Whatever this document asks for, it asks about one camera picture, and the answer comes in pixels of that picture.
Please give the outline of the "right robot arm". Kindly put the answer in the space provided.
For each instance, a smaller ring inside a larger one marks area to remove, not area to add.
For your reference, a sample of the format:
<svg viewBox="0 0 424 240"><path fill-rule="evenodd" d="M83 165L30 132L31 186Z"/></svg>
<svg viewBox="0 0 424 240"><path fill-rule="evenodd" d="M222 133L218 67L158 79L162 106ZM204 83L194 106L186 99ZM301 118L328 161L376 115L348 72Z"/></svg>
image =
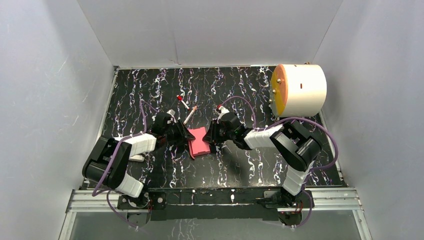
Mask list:
<svg viewBox="0 0 424 240"><path fill-rule="evenodd" d="M203 141L210 145L231 140L239 149L272 148L278 150L287 163L286 178L280 189L282 204L295 207L322 143L300 122L303 117L286 117L265 128L247 127L233 112L211 121Z"/></svg>

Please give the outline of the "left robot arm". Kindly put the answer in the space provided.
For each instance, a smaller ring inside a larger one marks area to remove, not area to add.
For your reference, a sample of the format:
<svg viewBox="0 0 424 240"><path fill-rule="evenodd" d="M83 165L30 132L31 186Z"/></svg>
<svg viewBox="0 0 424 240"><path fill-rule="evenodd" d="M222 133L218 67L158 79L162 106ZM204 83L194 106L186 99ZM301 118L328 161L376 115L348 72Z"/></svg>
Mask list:
<svg viewBox="0 0 424 240"><path fill-rule="evenodd" d="M193 140L195 136L180 119L174 119L171 111L158 112L146 132L125 137L99 137L82 168L82 176L97 183L94 196L101 192L100 186L105 186L129 196L135 207L144 208L149 203L149 194L143 191L141 181L127 173L130 158L167 144L184 145Z"/></svg>

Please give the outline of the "pink cardboard box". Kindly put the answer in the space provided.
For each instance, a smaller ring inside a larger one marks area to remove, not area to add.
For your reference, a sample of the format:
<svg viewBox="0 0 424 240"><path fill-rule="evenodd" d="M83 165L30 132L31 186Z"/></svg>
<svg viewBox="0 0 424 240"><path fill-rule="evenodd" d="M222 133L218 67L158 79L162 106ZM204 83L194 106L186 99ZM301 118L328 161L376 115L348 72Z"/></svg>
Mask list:
<svg viewBox="0 0 424 240"><path fill-rule="evenodd" d="M194 137L194 140L188 142L189 154L192 159L207 155L211 153L210 145L203 141L203 137L206 135L207 131L205 127L189 129L188 130Z"/></svg>

